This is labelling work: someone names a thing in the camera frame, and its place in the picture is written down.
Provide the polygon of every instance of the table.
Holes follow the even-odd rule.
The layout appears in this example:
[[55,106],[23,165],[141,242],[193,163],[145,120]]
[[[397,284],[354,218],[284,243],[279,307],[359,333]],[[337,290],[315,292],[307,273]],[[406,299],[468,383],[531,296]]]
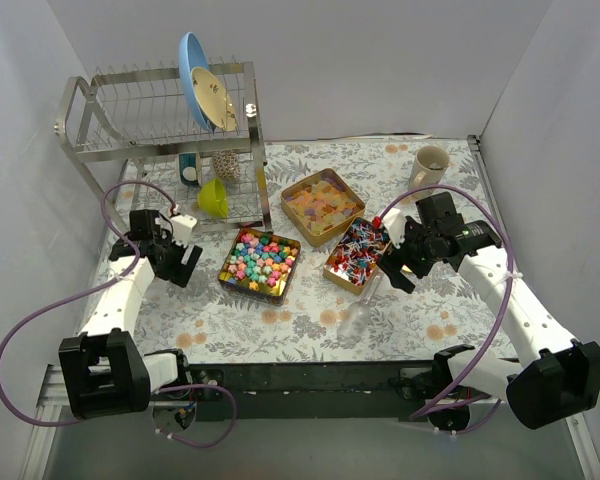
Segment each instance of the table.
[[[282,307],[272,307],[223,290],[217,274],[237,231],[192,235],[204,251],[187,288],[156,279],[141,307],[135,341],[141,353],[178,347],[190,363],[260,363],[305,361],[378,361],[430,359],[443,348],[480,345],[494,317],[473,289],[447,265],[416,280],[408,295],[384,279],[371,302],[373,318],[355,346],[340,345],[336,331],[347,306],[357,297],[322,277],[322,265],[337,238],[311,247],[280,207],[280,192],[301,178],[331,167],[366,203],[372,219],[406,189],[414,152],[437,145],[451,155],[444,182],[460,187],[487,205],[469,145],[464,140],[350,140],[268,144],[267,187],[275,233],[298,239],[303,251]],[[126,179],[135,178],[130,165]],[[121,190],[117,207],[131,207],[131,189]],[[465,221],[481,218],[464,198],[455,196]],[[403,207],[415,216],[412,202]],[[107,245],[114,238],[110,235]],[[97,281],[106,275],[104,258]],[[492,353],[515,356],[500,333]]]

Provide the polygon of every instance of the mug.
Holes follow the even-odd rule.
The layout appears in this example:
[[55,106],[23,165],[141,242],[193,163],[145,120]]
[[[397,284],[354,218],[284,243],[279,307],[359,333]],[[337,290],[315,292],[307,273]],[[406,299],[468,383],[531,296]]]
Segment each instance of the mug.
[[[416,152],[416,158],[413,162],[413,169],[409,178],[409,190],[439,183],[444,176],[444,172],[447,171],[450,161],[449,153],[440,147],[428,145],[420,148]],[[411,198],[420,200],[432,193],[433,190],[425,190],[411,195]]]

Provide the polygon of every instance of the metal dish rack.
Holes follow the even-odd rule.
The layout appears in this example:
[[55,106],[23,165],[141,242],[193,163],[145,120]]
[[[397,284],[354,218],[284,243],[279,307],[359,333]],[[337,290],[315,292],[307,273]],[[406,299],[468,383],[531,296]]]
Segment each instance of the metal dish rack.
[[[184,98],[175,64],[160,64],[158,68],[147,64],[142,70],[132,65],[130,69],[123,67],[122,72],[111,67],[106,73],[98,69],[91,83],[82,77],[69,78],[55,123],[60,145],[99,200],[104,189],[87,164],[129,160],[127,178],[129,173],[135,173],[138,179],[157,183],[185,210],[195,201],[199,187],[180,182],[174,166],[177,155],[197,154],[199,180],[204,184],[214,176],[213,152],[232,150],[238,154],[240,180],[225,183],[229,216],[214,219],[195,210],[192,213],[198,218],[196,230],[263,227],[272,231],[253,63],[225,63],[220,59],[220,63],[210,65],[210,70],[222,80],[237,105],[235,131],[212,133],[198,127]],[[78,89],[82,97],[76,95]],[[135,186],[132,209],[163,204],[153,191]],[[108,210],[116,225],[126,231],[126,222],[111,202]]]

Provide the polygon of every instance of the clear plastic bottle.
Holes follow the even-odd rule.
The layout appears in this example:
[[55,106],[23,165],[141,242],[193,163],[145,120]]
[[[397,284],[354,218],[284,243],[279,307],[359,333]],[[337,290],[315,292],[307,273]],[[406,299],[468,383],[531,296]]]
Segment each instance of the clear plastic bottle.
[[347,308],[345,318],[338,327],[337,335],[340,345],[355,345],[362,339],[362,335],[364,335],[367,325],[371,321],[369,301],[375,295],[383,278],[384,273],[380,268],[376,267],[376,271],[360,295],[360,299],[353,302]]

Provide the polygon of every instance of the plate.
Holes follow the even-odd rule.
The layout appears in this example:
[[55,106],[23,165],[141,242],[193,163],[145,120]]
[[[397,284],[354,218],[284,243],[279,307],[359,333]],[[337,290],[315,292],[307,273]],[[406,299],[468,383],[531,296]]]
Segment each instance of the plate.
[[184,98],[187,100],[193,119],[203,130],[213,130],[213,125],[209,124],[209,119],[200,109],[193,88],[193,80],[191,78],[191,71],[194,68],[202,67],[208,70],[209,64],[205,59],[200,42],[198,42],[196,36],[191,32],[187,33],[182,37],[182,40],[180,40],[178,61],[180,63],[180,81],[182,82],[182,89],[184,90]]
[[196,100],[207,118],[222,130],[235,130],[236,107],[222,81],[204,67],[195,67],[191,79]]

